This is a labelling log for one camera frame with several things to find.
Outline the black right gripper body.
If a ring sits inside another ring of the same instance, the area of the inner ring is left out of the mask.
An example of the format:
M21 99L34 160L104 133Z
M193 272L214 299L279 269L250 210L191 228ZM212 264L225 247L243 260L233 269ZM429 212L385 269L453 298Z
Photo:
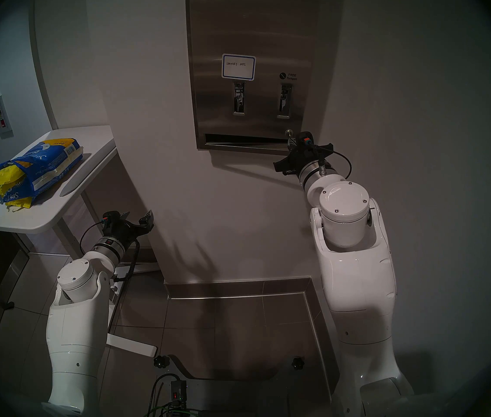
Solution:
M317 149L293 149L291 151L291 173L308 174L319 170L322 154Z

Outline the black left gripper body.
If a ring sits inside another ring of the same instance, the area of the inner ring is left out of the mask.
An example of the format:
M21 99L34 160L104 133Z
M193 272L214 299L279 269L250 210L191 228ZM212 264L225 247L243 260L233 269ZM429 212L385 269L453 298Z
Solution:
M118 220L113 223L113 238L122 247L130 247L131 244L142 235L142 227L131 224L126 220Z

